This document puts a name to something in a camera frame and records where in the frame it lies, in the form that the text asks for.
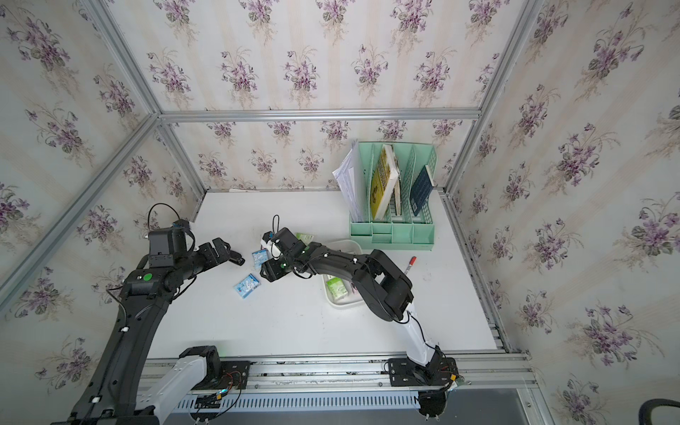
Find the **green tissue pack top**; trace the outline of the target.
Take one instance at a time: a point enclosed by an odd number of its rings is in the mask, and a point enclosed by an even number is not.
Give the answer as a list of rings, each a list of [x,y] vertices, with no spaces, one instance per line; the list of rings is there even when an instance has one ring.
[[[313,239],[315,238],[314,235],[307,234],[307,233],[297,233],[296,237],[297,237],[297,239],[302,241],[305,245],[311,244],[311,242],[313,242]]]

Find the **green tissue pack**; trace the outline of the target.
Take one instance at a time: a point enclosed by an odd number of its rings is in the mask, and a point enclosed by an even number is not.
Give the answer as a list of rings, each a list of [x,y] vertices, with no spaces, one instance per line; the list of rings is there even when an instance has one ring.
[[[313,239],[315,238],[314,235],[307,234],[307,233],[297,233],[296,237],[297,237],[297,239],[302,241],[305,245],[311,244],[311,242],[313,242]]]
[[[344,299],[349,295],[345,283],[341,278],[332,277],[325,283],[326,290],[329,292],[332,301]]]

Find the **white plastic storage box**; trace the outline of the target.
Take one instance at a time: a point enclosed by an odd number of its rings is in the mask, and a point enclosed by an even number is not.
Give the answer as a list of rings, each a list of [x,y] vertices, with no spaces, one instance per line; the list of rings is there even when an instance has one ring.
[[[327,246],[331,250],[341,251],[350,255],[360,255],[362,253],[361,247],[349,239],[329,242]],[[334,308],[347,309],[363,303],[361,294],[354,288],[351,281],[330,276],[329,274],[323,274],[322,281],[326,299]]]

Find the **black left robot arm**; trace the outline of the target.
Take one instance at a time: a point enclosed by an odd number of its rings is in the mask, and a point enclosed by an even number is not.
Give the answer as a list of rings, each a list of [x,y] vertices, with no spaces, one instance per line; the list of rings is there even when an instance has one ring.
[[[152,341],[184,282],[226,262],[245,262],[221,238],[197,245],[183,219],[150,231],[148,240],[148,254],[122,285],[112,334],[68,424],[161,424],[196,385],[218,384],[224,377],[215,346],[190,347],[149,396],[139,396]]]

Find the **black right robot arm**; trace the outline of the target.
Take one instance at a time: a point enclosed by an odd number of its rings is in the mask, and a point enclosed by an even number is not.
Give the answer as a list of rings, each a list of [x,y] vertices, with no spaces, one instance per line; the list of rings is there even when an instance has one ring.
[[[265,233],[261,244],[271,254],[260,267],[261,277],[271,283],[289,274],[300,279],[325,274],[345,280],[375,316],[403,331],[414,374],[430,378],[446,368],[442,350],[430,342],[417,317],[412,282],[386,253],[352,254],[317,242],[306,244],[288,228]]]

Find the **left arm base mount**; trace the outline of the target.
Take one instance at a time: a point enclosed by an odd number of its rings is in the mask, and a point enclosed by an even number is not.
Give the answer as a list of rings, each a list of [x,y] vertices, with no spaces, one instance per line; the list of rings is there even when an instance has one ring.
[[[207,376],[192,391],[244,390],[248,384],[250,361],[222,361],[221,370]]]

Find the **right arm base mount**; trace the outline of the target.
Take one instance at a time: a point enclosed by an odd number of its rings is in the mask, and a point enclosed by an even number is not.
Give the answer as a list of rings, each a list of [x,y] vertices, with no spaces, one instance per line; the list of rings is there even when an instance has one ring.
[[[391,387],[444,387],[460,377],[455,360],[439,355],[435,355],[426,366],[409,358],[389,359],[387,373]]]

